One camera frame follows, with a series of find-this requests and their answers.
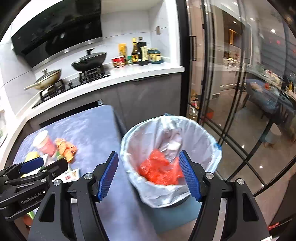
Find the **red plastic bag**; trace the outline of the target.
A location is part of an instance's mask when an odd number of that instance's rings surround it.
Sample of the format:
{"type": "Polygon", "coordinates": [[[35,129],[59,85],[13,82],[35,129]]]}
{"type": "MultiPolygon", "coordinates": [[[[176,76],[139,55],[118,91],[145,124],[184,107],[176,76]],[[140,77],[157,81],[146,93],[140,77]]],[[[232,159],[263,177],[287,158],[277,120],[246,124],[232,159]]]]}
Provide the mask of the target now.
{"type": "Polygon", "coordinates": [[[169,161],[165,155],[155,149],[138,168],[138,173],[146,180],[157,185],[178,185],[184,174],[180,168],[179,158],[169,161]]]}

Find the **blue grey table cloth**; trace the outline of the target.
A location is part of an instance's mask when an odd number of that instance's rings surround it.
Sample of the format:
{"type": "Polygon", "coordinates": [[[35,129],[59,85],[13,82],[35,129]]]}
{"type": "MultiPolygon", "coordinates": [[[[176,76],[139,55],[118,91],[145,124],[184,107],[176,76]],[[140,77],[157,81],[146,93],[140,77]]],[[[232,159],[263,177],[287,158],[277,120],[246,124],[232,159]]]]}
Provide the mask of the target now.
{"type": "MultiPolygon", "coordinates": [[[[79,169],[81,175],[104,163],[112,151],[120,152],[121,124],[110,105],[74,114],[44,129],[51,140],[63,138],[77,147],[71,168],[79,169]]],[[[97,204],[97,209],[110,240],[158,240],[121,161],[107,197],[97,204]]]]}

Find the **black framed glass door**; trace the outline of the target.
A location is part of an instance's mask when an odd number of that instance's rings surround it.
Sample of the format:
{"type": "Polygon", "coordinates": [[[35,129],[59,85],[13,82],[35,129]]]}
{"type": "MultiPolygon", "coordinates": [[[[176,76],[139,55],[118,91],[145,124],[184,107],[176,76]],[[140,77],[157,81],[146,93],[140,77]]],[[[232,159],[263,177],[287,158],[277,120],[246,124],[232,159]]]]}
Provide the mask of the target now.
{"type": "Polygon", "coordinates": [[[185,114],[254,195],[295,165],[295,1],[178,1],[185,114]]]}

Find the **small green lidded jar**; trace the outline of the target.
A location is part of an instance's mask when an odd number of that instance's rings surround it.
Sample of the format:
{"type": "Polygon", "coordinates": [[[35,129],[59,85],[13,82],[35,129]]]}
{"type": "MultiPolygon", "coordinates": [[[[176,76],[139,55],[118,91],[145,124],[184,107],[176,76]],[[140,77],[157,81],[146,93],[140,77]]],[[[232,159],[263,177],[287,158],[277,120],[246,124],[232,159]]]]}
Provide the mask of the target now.
{"type": "Polygon", "coordinates": [[[132,65],[132,64],[133,64],[132,56],[128,56],[128,57],[127,57],[127,64],[128,64],[128,65],[132,65]]]}

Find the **white paper scraps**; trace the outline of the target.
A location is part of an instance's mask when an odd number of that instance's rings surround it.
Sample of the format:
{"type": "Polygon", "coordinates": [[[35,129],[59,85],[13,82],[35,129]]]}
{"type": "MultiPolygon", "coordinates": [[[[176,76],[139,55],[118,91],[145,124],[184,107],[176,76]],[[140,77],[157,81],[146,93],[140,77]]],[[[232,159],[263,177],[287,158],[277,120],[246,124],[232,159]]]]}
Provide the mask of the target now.
{"type": "Polygon", "coordinates": [[[73,169],[72,171],[66,171],[62,173],[60,176],[56,177],[54,181],[60,179],[63,183],[68,183],[68,182],[77,181],[79,180],[79,178],[80,178],[80,173],[79,173],[79,168],[77,168],[77,169],[73,169]]]}

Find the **yellow packet on counter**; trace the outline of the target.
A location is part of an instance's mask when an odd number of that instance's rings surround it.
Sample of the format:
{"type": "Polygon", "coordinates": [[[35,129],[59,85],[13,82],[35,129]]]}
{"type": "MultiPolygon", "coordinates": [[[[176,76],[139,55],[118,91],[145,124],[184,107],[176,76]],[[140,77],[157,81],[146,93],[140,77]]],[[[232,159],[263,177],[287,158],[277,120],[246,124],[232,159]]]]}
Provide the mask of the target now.
{"type": "Polygon", "coordinates": [[[118,44],[119,55],[126,58],[127,56],[127,46],[125,43],[118,44]]]}

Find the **black gas stove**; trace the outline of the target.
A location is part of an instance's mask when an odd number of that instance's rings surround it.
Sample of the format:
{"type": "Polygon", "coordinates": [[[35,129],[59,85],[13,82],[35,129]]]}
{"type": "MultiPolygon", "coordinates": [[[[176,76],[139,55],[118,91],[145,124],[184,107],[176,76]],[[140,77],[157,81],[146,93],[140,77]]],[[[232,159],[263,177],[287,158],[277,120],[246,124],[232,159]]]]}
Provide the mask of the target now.
{"type": "Polygon", "coordinates": [[[85,72],[80,72],[78,77],[72,80],[61,79],[57,83],[51,85],[49,88],[39,92],[40,99],[33,105],[33,108],[59,94],[62,94],[63,92],[79,87],[80,85],[86,84],[88,82],[93,82],[95,80],[109,76],[109,68],[101,66],[85,72]]]}

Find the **yellow item on table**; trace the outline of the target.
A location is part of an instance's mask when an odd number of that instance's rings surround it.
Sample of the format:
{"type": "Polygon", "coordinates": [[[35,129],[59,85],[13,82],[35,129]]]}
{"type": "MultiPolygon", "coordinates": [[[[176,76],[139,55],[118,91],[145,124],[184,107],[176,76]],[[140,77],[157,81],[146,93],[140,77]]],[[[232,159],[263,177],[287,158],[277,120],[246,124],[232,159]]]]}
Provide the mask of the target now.
{"type": "Polygon", "coordinates": [[[38,152],[29,152],[26,155],[25,162],[28,162],[28,161],[33,160],[38,157],[40,157],[38,152]]]}

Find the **black wok with lid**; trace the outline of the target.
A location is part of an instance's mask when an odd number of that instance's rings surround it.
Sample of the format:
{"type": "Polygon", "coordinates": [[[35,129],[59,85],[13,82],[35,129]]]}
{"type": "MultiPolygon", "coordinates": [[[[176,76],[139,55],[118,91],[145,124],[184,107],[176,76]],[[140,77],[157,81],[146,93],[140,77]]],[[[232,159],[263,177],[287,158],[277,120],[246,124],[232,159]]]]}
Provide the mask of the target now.
{"type": "Polygon", "coordinates": [[[94,68],[99,68],[104,63],[107,53],[106,52],[96,52],[92,53],[92,49],[86,50],[87,55],[74,61],[71,66],[80,72],[85,72],[94,68]]]}

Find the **large dark sauce bottle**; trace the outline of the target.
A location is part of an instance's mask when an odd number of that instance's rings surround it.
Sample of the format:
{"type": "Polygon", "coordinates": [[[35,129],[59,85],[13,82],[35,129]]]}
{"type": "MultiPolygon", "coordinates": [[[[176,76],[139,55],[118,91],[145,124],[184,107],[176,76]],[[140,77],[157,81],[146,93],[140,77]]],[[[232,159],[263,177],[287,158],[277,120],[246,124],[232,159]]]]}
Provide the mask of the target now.
{"type": "Polygon", "coordinates": [[[148,56],[148,52],[147,52],[147,43],[146,42],[138,42],[137,47],[139,50],[138,64],[141,66],[147,65],[149,63],[149,56],[148,56]]]}

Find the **orange snack wrapper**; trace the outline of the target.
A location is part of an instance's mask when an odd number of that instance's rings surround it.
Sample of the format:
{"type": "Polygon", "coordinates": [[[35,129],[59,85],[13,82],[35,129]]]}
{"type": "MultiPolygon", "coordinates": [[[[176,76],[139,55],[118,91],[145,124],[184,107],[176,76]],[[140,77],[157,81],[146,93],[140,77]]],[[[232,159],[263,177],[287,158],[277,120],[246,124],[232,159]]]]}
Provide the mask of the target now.
{"type": "Polygon", "coordinates": [[[58,150],[59,157],[66,159],[68,163],[74,160],[74,156],[77,152],[77,147],[75,145],[63,138],[56,138],[55,144],[58,150]]]}

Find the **grey kitchen cabinet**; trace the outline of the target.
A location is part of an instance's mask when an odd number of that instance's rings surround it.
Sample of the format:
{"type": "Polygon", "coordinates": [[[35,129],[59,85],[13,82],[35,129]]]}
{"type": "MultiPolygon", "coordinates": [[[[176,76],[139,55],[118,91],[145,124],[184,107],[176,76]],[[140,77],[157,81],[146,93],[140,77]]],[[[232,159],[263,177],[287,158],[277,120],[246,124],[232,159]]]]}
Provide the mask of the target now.
{"type": "Polygon", "coordinates": [[[75,97],[55,107],[46,109],[29,120],[37,131],[73,114],[97,107],[99,101],[110,105],[129,130],[133,126],[165,113],[180,114],[181,74],[167,74],[132,80],[75,97]]]}

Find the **red noodle bowl on counter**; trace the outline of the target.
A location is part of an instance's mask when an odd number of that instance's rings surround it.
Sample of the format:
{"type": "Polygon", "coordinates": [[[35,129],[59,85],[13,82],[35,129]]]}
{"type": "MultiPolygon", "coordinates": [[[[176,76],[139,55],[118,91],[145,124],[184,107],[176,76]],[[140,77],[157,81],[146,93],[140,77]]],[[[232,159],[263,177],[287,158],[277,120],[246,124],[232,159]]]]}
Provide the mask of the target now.
{"type": "Polygon", "coordinates": [[[125,56],[118,56],[112,58],[112,64],[114,68],[121,68],[125,66],[125,56]]]}

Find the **black range hood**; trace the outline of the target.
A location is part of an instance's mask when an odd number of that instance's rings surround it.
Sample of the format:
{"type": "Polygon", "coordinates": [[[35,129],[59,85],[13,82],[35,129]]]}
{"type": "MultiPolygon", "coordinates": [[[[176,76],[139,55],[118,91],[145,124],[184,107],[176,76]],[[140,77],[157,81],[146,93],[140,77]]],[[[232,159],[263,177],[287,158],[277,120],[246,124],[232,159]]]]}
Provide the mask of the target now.
{"type": "Polygon", "coordinates": [[[101,1],[60,1],[11,38],[16,55],[34,67],[77,44],[102,37],[101,1]]]}

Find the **white lined trash bin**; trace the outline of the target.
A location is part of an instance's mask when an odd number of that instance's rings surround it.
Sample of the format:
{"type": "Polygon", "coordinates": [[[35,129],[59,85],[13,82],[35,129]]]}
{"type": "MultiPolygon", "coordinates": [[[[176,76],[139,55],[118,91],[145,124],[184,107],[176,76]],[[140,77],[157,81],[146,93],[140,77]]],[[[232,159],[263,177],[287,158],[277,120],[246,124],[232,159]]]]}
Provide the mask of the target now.
{"type": "Polygon", "coordinates": [[[154,184],[138,173],[140,164],[155,149],[170,162],[185,150],[192,161],[212,173],[222,159],[222,150],[215,138],[194,120],[163,115],[132,127],[121,141],[120,157],[141,201],[152,208],[171,206],[190,194],[185,178],[178,185],[165,186],[154,184]]]}

